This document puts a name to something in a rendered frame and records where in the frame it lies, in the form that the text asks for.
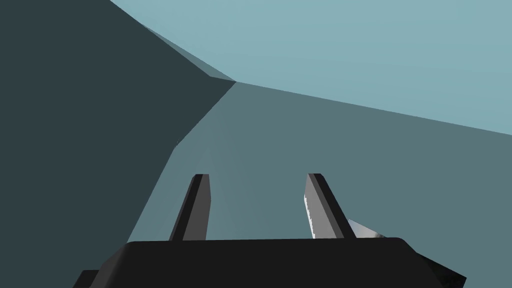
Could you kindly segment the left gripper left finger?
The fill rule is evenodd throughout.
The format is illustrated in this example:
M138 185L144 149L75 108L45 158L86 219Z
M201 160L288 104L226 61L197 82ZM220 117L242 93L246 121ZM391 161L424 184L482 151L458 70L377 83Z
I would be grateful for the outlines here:
M176 218L170 241L205 241L211 208L209 174L195 174Z

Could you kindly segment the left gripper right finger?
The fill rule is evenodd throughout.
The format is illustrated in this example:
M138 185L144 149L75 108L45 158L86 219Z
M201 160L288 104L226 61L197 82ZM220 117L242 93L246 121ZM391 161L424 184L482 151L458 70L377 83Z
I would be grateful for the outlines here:
M304 205L314 239L357 238L322 174L307 174Z

